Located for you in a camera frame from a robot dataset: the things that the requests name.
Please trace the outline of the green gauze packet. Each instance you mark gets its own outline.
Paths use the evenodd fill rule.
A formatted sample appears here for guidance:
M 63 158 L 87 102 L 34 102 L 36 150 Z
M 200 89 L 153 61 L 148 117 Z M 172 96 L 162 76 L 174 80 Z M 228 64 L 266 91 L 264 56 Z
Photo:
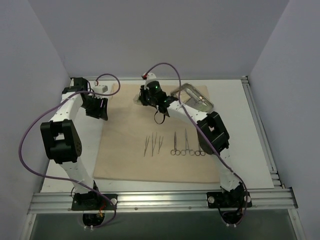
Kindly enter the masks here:
M 142 105 L 142 102 L 140 100 L 140 96 L 138 94 L 136 94 L 133 98 L 133 103 L 136 105 Z

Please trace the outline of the metal instrument tray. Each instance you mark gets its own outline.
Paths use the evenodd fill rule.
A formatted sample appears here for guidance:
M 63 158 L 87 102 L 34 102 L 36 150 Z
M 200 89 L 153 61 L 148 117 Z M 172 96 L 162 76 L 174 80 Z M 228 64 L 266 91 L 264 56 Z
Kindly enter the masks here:
M 193 109 L 206 113 L 214 110 L 214 104 L 210 99 L 190 83 L 184 83 L 170 92 L 170 95 L 176 98 L 179 94 L 181 102 Z

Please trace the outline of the short metal tweezers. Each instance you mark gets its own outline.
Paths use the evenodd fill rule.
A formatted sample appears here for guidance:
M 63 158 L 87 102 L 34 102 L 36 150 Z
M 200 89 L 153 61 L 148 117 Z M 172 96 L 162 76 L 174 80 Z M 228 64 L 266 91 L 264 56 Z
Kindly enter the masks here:
M 157 151 L 158 154 L 160 153 L 160 149 L 161 149 L 162 144 L 163 144 L 163 139 L 164 139 L 164 137 L 160 135 L 159 139 L 158 139 L 158 151 Z

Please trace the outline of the beige surgical wrap cloth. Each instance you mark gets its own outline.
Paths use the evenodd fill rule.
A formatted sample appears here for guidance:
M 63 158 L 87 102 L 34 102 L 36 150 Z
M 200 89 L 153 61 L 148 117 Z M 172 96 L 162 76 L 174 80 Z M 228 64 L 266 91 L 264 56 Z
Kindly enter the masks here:
M 215 156 L 171 155 L 175 132 L 177 149 L 185 148 L 185 129 L 189 147 L 198 149 L 196 128 L 172 117 L 157 124 L 162 114 L 156 114 L 153 107 L 134 104 L 133 98 L 139 91 L 138 84 L 124 84 L 109 99 L 108 121 L 102 128 L 93 176 L 108 180 L 218 183 Z M 155 132 L 157 139 L 152 156 L 152 133 Z M 144 156 L 146 136 L 149 136 L 149 143 Z M 163 136 L 163 143 L 158 153 L 159 136 Z

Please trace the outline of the curved metal tweezers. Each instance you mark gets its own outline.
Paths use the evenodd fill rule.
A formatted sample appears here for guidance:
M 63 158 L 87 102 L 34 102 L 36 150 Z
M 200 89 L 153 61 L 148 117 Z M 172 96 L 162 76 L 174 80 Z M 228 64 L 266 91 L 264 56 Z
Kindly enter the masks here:
M 150 136 L 147 135 L 145 137 L 145 144 L 144 144 L 144 151 L 143 151 L 143 156 L 144 157 L 146 156 L 146 152 L 147 152 L 147 149 L 148 149 L 149 141 L 150 141 Z

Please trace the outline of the long straight metal forceps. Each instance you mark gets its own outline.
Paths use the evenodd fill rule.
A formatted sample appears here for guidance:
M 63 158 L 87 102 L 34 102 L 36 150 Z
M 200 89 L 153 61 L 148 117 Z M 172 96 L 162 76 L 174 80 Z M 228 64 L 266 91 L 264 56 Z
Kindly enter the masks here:
M 152 135 L 151 135 L 151 156 L 154 155 L 154 150 L 155 150 L 155 146 L 156 146 L 156 142 L 157 142 L 157 135 L 158 133 L 157 132 L 152 132 Z

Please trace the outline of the surgical scissors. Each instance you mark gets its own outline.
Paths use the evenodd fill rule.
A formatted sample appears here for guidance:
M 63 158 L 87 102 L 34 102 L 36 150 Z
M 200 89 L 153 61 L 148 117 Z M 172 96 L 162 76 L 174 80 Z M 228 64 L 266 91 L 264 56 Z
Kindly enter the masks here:
M 177 133 L 174 132 L 174 136 L 173 136 L 173 149 L 170 151 L 170 154 L 172 156 L 179 156 L 181 154 L 181 151 L 178 150 L 177 147 Z

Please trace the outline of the metal hemostat clamp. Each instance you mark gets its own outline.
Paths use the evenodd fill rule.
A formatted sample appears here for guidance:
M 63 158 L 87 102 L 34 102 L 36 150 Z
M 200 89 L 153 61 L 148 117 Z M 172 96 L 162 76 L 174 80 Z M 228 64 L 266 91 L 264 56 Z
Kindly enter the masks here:
M 185 137 L 185 147 L 180 151 L 181 155 L 185 156 L 186 154 L 189 154 L 190 156 L 194 156 L 195 151 L 190 148 L 187 129 L 184 130 L 184 137 Z

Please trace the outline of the small curved metal scissors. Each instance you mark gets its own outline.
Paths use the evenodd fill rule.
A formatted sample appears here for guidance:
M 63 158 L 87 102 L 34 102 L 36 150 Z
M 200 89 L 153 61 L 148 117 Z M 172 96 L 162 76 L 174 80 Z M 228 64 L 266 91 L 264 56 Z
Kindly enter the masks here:
M 205 156 L 206 152 L 202 150 L 200 143 L 198 142 L 198 149 L 194 151 L 196 156 Z

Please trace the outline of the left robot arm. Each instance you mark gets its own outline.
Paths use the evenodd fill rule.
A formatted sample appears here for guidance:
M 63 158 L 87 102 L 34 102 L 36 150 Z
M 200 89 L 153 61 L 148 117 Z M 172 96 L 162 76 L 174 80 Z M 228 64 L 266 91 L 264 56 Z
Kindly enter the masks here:
M 72 82 L 62 91 L 60 105 L 53 117 L 40 125 L 40 132 L 47 157 L 61 166 L 72 179 L 75 194 L 84 196 L 83 204 L 95 210 L 100 206 L 101 197 L 96 193 L 98 187 L 95 181 L 82 163 L 83 146 L 74 120 L 80 108 L 88 117 L 108 120 L 108 99 L 101 96 L 108 88 L 96 87 L 93 93 L 88 93 L 88 80 L 76 77 Z

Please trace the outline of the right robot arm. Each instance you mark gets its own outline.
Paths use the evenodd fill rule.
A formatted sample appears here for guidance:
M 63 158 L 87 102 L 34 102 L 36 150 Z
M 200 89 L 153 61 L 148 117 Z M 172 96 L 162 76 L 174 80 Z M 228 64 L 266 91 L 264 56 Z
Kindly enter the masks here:
M 184 83 L 168 95 L 159 81 L 147 79 L 140 86 L 137 101 L 155 108 L 164 118 L 179 119 L 195 127 L 200 149 L 217 157 L 223 203 L 232 207 L 240 201 L 239 191 L 245 192 L 247 187 L 230 163 L 230 135 L 220 115 L 213 111 L 213 104 L 196 87 Z

